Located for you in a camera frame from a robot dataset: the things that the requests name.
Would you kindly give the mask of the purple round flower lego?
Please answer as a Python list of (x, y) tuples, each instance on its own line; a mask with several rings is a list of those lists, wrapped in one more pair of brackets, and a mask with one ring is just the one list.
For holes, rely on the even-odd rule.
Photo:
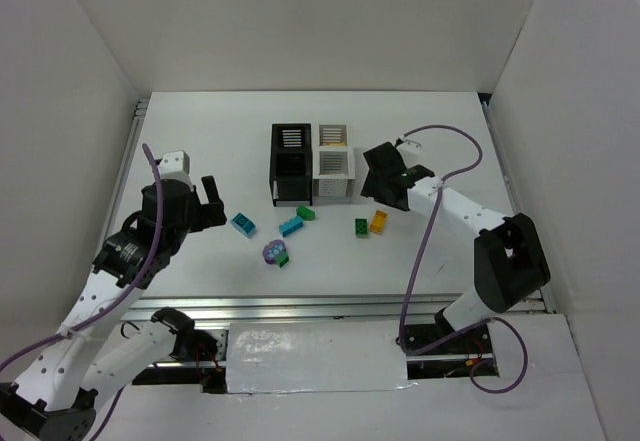
[(286, 244), (282, 239), (274, 239), (263, 247), (262, 257), (269, 264), (277, 264), (278, 257), (282, 257), (287, 253)]

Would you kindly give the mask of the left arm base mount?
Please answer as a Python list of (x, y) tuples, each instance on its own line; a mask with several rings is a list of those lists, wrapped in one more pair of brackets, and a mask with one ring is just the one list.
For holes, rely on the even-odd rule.
[(226, 352), (229, 331), (214, 329), (194, 334), (179, 355), (152, 362), (137, 375), (134, 386), (193, 386), (207, 394), (226, 394)]

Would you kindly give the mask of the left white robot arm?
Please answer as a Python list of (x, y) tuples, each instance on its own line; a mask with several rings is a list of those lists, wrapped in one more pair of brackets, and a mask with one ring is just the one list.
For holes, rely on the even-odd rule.
[(226, 222), (215, 180), (202, 180), (207, 201), (188, 183), (165, 179), (142, 190), (142, 207), (110, 236), (76, 304), (53, 341), (14, 381), (1, 386), (2, 416), (37, 440), (83, 440), (98, 412), (114, 404), (149, 365), (214, 361), (221, 341), (185, 313), (155, 311), (139, 331), (106, 355), (111, 332), (186, 236)]

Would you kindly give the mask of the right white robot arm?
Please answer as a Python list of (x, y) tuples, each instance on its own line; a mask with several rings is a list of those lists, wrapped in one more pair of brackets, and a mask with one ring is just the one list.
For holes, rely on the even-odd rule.
[(473, 284), (436, 315), (445, 334), (502, 314), (551, 279), (533, 220), (501, 214), (462, 195), (422, 165), (409, 167), (398, 147), (385, 142), (364, 153), (368, 173), (361, 195), (436, 221), (473, 250)]

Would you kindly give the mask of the small green lego brick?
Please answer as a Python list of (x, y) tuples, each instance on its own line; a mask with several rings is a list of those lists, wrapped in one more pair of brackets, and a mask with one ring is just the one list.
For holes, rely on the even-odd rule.
[(289, 261), (290, 261), (289, 254), (286, 251), (280, 252), (275, 257), (275, 264), (280, 268), (284, 267)]

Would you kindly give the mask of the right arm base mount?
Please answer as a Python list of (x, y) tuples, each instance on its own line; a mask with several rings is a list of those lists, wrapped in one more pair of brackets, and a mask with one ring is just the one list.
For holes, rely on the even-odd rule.
[(488, 328), (481, 326), (447, 342), (435, 324), (413, 324), (404, 327), (406, 369), (409, 380), (462, 378), (481, 361), (478, 376), (495, 376), (493, 346)]

